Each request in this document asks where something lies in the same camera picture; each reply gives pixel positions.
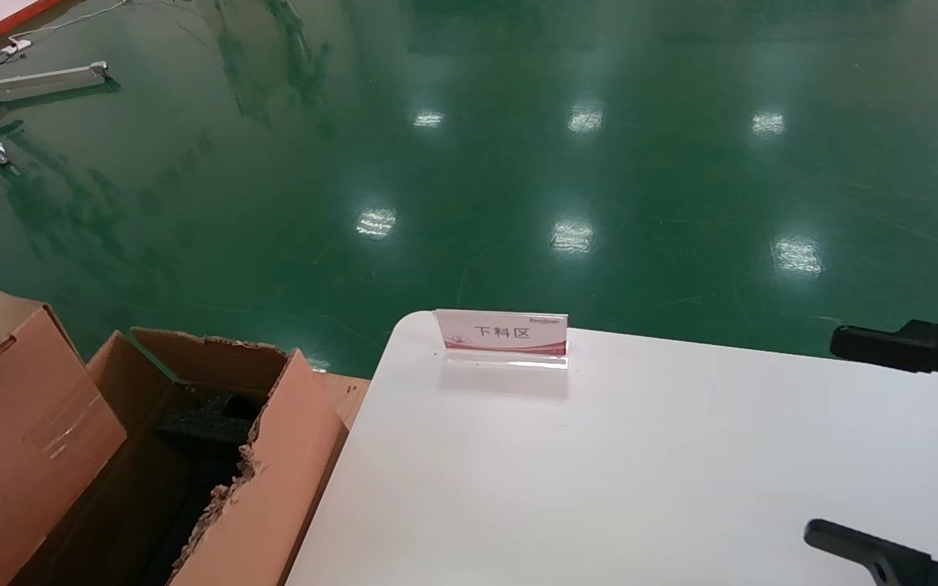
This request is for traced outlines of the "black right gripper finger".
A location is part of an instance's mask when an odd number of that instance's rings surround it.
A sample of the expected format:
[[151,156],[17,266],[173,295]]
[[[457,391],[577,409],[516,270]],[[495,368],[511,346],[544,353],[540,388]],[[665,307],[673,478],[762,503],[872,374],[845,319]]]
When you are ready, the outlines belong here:
[[831,334],[830,353],[890,370],[938,374],[938,323],[911,320],[897,331],[839,326]]
[[876,585],[938,585],[938,561],[931,555],[824,519],[812,519],[804,542],[870,572]]

